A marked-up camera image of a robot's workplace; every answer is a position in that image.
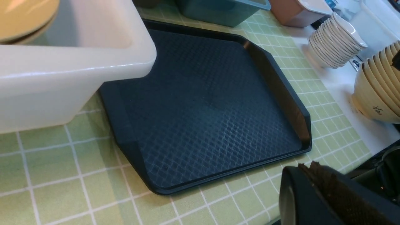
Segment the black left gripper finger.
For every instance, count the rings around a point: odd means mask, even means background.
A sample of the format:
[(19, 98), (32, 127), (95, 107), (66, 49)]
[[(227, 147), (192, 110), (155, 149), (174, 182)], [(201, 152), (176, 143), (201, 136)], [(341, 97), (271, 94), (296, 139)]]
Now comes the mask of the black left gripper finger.
[(282, 170), (280, 225), (398, 225), (399, 206), (313, 161)]

